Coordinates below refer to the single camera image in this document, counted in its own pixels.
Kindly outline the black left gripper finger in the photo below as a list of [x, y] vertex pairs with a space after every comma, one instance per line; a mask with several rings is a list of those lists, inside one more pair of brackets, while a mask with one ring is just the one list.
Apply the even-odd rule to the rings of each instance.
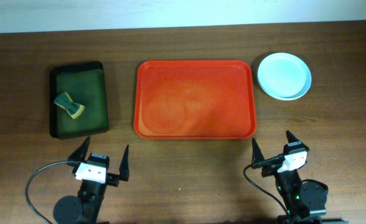
[[90, 136], [68, 157], [68, 161], [83, 162], [86, 158], [90, 145]]
[[126, 149], [124, 150], [119, 172], [120, 181], [129, 181], [129, 145], [127, 145]]

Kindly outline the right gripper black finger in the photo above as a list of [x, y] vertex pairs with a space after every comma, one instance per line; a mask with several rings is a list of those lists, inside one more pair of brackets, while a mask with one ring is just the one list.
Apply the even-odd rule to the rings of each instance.
[[306, 145], [300, 141], [291, 131], [286, 131], [286, 138], [288, 143], [286, 147], [288, 148], [306, 148]]
[[253, 149], [251, 163], [257, 164], [259, 162], [263, 162], [265, 160], [265, 158], [261, 152], [261, 149], [260, 149], [256, 139], [253, 138], [251, 140], [251, 143], [252, 143], [252, 149]]

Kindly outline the yellow green sponge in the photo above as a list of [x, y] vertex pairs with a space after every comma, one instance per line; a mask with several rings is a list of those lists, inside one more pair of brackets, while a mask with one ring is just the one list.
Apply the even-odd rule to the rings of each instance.
[[85, 107], [74, 102], [67, 92], [57, 95], [54, 99], [54, 103], [65, 110], [72, 119], [79, 117], [85, 110]]

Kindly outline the light blue plate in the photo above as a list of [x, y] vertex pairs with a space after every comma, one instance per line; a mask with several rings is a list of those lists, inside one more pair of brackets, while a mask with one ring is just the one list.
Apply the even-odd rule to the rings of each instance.
[[304, 96], [311, 88], [312, 75], [308, 65], [289, 53], [273, 53], [259, 64], [257, 79], [270, 97], [291, 101]]

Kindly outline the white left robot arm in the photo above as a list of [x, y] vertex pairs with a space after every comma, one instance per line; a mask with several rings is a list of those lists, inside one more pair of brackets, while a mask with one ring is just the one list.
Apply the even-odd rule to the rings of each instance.
[[55, 204], [53, 217], [57, 223], [96, 223], [106, 188], [129, 181], [129, 147], [124, 150], [119, 172], [113, 174], [108, 171], [110, 158], [94, 152], [89, 154], [89, 145], [87, 137], [67, 159], [73, 167], [72, 174], [82, 183], [76, 196], [62, 197]]

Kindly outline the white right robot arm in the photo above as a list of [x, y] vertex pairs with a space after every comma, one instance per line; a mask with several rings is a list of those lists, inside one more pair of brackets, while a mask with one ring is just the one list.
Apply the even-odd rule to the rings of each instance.
[[326, 214], [328, 186], [313, 179], [301, 179], [298, 169], [307, 164], [310, 148], [286, 131], [288, 143], [283, 152], [275, 157], [265, 159], [256, 141], [252, 139], [252, 169], [261, 169], [263, 177], [273, 176], [275, 185], [282, 200], [261, 189], [277, 201], [284, 210], [284, 215], [277, 217], [278, 223], [322, 223], [321, 216]]

